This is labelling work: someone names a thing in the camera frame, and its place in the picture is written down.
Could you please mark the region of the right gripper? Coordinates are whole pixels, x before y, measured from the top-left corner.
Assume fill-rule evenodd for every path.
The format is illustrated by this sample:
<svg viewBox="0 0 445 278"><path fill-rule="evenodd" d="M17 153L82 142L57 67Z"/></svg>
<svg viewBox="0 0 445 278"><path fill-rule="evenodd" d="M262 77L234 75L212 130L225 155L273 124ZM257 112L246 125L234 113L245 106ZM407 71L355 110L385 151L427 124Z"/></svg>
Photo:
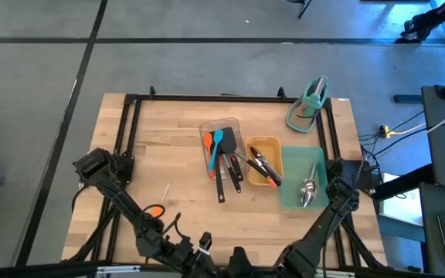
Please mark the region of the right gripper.
<svg viewBox="0 0 445 278"><path fill-rule="evenodd" d="M243 247L233 248L228 266L252 266ZM305 241L291 243L278 257L276 270L281 273L313 273L315 271L315 247L309 246Z"/></svg>

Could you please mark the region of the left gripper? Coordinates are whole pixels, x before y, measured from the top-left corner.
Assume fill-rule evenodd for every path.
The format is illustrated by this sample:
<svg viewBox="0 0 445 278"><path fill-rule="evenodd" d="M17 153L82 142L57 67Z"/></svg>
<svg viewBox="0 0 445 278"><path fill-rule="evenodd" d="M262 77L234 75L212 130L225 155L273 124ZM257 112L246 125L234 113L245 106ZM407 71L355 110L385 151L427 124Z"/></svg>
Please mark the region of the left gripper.
<svg viewBox="0 0 445 278"><path fill-rule="evenodd" d="M210 232L202 234L196 250L192 248L190 239L183 239L179 244L183 255L182 261L175 269L182 275L216 275L217 266L209 251L211 245L212 235Z"/></svg>

